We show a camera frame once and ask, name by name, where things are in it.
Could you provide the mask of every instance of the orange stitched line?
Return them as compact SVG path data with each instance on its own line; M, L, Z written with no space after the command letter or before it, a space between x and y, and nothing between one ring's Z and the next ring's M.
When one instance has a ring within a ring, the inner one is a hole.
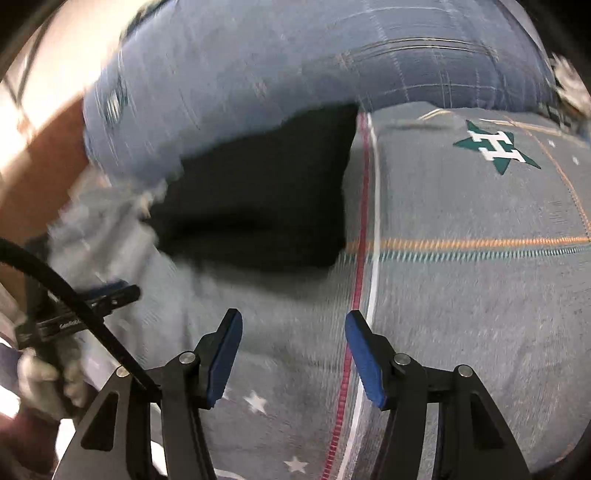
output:
M513 125L515 125L516 127L518 127L515 124L515 122L510 117L508 117L506 115L503 115L503 116L507 120L509 120L509 122L511 122ZM591 223L589 222L589 218L587 217L587 213L585 213L585 209L583 208L583 204L581 203L581 199L579 198L579 195L577 194L577 191L574 189L573 184L570 182L569 178L566 176L566 174L564 173L563 169L560 167L560 165L558 164L558 162L556 161L556 159L551 155L550 151L538 139L538 137L536 137L535 135L533 135L531 132L529 132L528 130L526 130L523 127L518 127L518 128L521 128L527 135L529 135L536 142L538 142L538 145L540 146L540 148L544 151L544 153L548 156L548 158L554 164L554 167L556 168L556 171L562 177L562 181L564 182L564 184L566 185L566 187L570 190L570 195L573 198L573 201L574 201L575 206L577 207L577 210L579 211L579 215L581 216L581 220L583 221L583 226L585 228L585 232L587 233L587 237L589 237L591 235Z
M491 248L548 247L589 243L587 236L564 236L559 238L467 238L467 239L431 239L409 240L403 238L385 238L381 241L382 250L410 250L434 252L445 250L484 250ZM349 253L356 251L357 242L347 243Z

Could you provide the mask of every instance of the white star pattern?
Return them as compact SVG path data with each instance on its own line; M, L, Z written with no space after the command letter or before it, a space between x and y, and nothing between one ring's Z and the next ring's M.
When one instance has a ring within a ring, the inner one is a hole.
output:
M300 462L296 456L294 456L291 459L291 462L284 461L283 463L289 467L290 473L293 473L293 472L305 473L306 470L304 470L304 468L306 467L306 465L308 465L307 462Z
M257 411L260 411L267 415L267 412L265 411L267 401L264 398L259 397L254 390L251 391L251 396L244 397L244 400L250 404L251 412L256 413Z

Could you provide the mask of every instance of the black cable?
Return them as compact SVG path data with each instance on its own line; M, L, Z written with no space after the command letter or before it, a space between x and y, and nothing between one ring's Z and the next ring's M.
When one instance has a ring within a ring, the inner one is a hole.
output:
M33 42L33 46L31 47L31 50L27 54L27 58L25 58L25 68L22 71L21 81L18 84L18 90L17 90L17 107L19 107L19 108L22 108L22 97L25 95L25 88L27 87L29 74L31 73L31 68L33 66L33 63L35 62L35 58L37 56L37 51L39 50L39 47L41 46L41 42L43 41L43 37L45 37L45 34L47 33L47 30L49 30L51 22L53 22L53 19L55 17L56 17L56 13L54 12L51 14L51 16L47 20L45 20L45 22L43 23L41 28L39 28L39 33L37 34L37 37L35 38L35 41Z
M53 269L35 255L4 238L0 238L0 263L16 268L35 278L43 287L60 299L86 325L88 330L134 376L148 392L151 401L160 399L160 389L154 380L141 368L135 358L125 349L102 319L97 317L80 296Z

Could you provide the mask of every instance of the white stripe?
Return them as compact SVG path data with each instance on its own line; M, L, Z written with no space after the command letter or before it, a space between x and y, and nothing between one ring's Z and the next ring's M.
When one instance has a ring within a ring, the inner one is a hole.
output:
M424 115L421 115L419 118L417 118L417 120L424 120L425 117L428 117L432 113L438 112L439 110L441 110L441 109L440 108L436 108L434 110L431 110L430 112L427 112Z
M233 478L234 480L246 480L243 476L240 476L237 473L226 472L225 470L218 470L217 468L214 468L213 471L215 472L216 476L221 477L221 478Z
M374 131L374 124L371 120L371 114L367 114L367 128L371 136L372 152L374 154L374 254L372 257L372 270L371 270L371 283L369 286L369 300L368 300L368 311L365 320L368 326L374 323L375 308L378 297L378 277L379 277L379 253L381 247L381 216L380 216L380 191L381 191L381 178L379 170L379 152L378 152L378 139L376 138ZM365 398L365 391L363 390L363 384L361 379L357 384L357 395L355 397L355 408L353 409L353 419L351 420L351 428L349 430L349 437L347 438L347 446L345 447L345 453L343 454L343 460L340 463L339 473L336 476L336 480L343 480L348 464L355 465L357 462L357 456L359 454L359 445L361 438L357 438L357 432L359 428L359 421L361 419L361 407L363 399Z

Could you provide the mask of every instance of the blue fabric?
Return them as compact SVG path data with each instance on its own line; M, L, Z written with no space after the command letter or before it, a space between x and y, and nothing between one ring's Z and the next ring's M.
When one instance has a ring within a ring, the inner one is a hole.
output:
M112 178L155 183L320 103L530 111L552 101L549 82L545 55L491 0L170 0L86 95L86 145Z

